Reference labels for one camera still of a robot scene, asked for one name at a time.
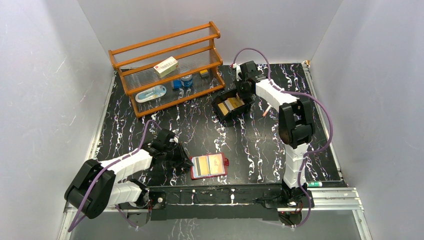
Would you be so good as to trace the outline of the gold credit card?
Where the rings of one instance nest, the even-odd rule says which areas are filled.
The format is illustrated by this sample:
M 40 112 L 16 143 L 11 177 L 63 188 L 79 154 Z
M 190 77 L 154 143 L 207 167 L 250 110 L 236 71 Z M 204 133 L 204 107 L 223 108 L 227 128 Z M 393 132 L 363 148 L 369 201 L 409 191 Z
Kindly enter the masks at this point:
M 194 159 L 196 174 L 200 176 L 209 176 L 210 168 L 209 168 L 209 160 L 207 156 L 198 156 Z
M 211 175 L 222 175 L 225 173 L 224 158 L 221 153 L 209 155 L 208 163 Z

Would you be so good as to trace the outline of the black plastic card tray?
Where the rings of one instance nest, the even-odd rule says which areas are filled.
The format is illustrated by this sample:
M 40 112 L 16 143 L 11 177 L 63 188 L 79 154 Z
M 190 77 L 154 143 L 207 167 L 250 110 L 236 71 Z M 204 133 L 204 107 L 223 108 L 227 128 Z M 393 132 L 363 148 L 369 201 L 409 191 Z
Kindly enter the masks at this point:
M 239 98 L 238 91 L 234 88 L 216 96 L 211 106 L 219 122 L 229 125 L 234 119 L 247 114 L 254 102 L 255 100 L 252 97 Z

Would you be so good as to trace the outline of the red card holder wallet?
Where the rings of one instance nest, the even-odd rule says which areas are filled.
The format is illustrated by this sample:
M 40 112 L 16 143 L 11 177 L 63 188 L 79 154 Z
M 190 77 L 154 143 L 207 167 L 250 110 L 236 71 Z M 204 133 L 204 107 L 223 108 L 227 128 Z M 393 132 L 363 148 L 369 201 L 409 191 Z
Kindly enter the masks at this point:
M 190 161 L 192 180 L 226 176 L 230 165 L 229 159 L 222 152 L 194 156 L 190 158 Z

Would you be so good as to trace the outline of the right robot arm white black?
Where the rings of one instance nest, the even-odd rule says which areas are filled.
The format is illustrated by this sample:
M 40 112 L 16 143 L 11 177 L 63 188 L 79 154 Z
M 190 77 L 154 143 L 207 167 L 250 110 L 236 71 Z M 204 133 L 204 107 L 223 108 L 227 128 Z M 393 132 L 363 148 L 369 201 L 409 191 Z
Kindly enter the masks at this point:
M 257 69 L 254 61 L 232 64 L 237 97 L 243 101 L 255 95 L 267 101 L 278 112 L 278 135 L 285 147 L 285 172 L 281 199 L 288 207 L 295 207 L 307 188 L 305 153 L 315 133 L 312 102 L 300 100 L 285 92 L 271 78 Z

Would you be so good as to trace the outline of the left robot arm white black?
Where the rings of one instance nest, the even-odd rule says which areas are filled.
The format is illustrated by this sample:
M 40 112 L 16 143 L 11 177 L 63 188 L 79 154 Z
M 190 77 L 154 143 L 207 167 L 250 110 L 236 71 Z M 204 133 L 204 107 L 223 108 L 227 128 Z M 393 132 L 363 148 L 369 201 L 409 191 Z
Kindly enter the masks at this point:
M 129 203 L 137 208 L 150 205 L 150 189 L 138 180 L 126 180 L 134 173 L 164 161 L 173 168 L 189 168 L 189 159 L 176 134 L 161 129 L 156 138 L 135 150 L 111 160 L 86 160 L 66 189 L 64 199 L 89 219 L 98 217 L 107 207 Z

